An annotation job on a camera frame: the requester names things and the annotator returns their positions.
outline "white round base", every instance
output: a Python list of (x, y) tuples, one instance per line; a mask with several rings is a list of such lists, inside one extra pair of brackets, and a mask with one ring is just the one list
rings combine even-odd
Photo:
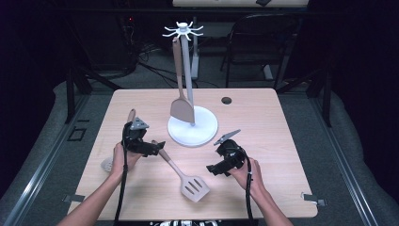
[(195, 124), (170, 117), (168, 131), (179, 144), (186, 147), (199, 147), (211, 140), (217, 132), (217, 119), (210, 110), (194, 106)]

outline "slotted spatula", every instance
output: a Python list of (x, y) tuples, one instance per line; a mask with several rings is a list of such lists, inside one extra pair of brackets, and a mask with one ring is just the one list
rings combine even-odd
[(172, 102), (170, 107), (170, 115), (174, 118), (195, 123), (194, 106), (185, 98), (183, 94), (183, 81), (182, 81), (182, 46), (178, 38), (174, 38), (173, 42), (173, 57), (175, 61), (177, 85), (179, 87), (179, 98)]
[(159, 154), (179, 175), (181, 180), (180, 190), (189, 200), (198, 202), (210, 191), (209, 186), (207, 186), (199, 176), (187, 176), (182, 173), (164, 149), (161, 149)]

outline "table surface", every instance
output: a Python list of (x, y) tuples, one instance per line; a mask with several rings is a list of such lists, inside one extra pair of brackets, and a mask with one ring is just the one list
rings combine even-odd
[[(305, 8), (309, 0), (272, 0), (267, 6), (269, 8)], [(238, 7), (256, 8), (261, 7), (256, 0), (173, 0), (174, 7)]]
[[(214, 176), (206, 166), (222, 161), (214, 143), (224, 134), (241, 129), (234, 139), (262, 168), (263, 182), (288, 218), (312, 218), (317, 208), (303, 201), (301, 193), (311, 194), (305, 172), (273, 89), (193, 89), (194, 104), (212, 111), (218, 131), (207, 144), (186, 148), (168, 134), (170, 104), (177, 89), (117, 90), (105, 113), (76, 194), (88, 196), (106, 178), (101, 163), (112, 156), (115, 144), (132, 108), (150, 128), (144, 140), (165, 141), (165, 150), (187, 175), (200, 176), (211, 191), (199, 202), (191, 202), (180, 191), (180, 178), (160, 156), (141, 158), (129, 172), (120, 220), (239, 219), (247, 218), (245, 191), (233, 177)], [(231, 104), (221, 102), (230, 97)], [(101, 213), (113, 219), (118, 206), (118, 187)], [(70, 212), (78, 205), (73, 202)], [(255, 202), (253, 217), (262, 218)]]

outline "spatula head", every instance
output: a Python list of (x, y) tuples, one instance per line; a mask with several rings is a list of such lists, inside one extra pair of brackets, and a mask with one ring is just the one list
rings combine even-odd
[(205, 182), (198, 176), (187, 176), (182, 179), (182, 193), (191, 201), (198, 202), (202, 199), (211, 189)]
[(170, 116), (191, 123), (195, 123), (194, 107), (184, 99), (176, 99), (170, 107)]

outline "dark background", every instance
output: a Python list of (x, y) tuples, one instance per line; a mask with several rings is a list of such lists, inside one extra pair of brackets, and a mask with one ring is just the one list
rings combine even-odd
[[(159, 2), (136, 1), (129, 7), (170, 7), (170, 1)], [(55, 101), (53, 88), (65, 81), (73, 63), (93, 70), (132, 71), (135, 67), (139, 46), (126, 42), (120, 29), (124, 21), (114, 16), (85, 19), (81, 15), (67, 18), (73, 24), (70, 27), (65, 18), (43, 12), (54, 3), (23, 0), (0, 6), (0, 170), (6, 172), (2, 174), (1, 196), (47, 120)], [(72, 7), (112, 7), (115, 3), (57, 2)], [(358, 130), (364, 161), (378, 183), (399, 202), (399, 17), (394, 6), (387, 1), (350, 5), (346, 1), (310, 1), (310, 12), (348, 11), (350, 15), (304, 19), (286, 78), (305, 76), (333, 59), (333, 90), (342, 98)], [(137, 17), (137, 40), (142, 38), (138, 31), (142, 31), (144, 21), (152, 27), (146, 30), (147, 38), (158, 41), (158, 30), (173, 20), (166, 16)], [(102, 39), (100, 33), (108, 36)]]

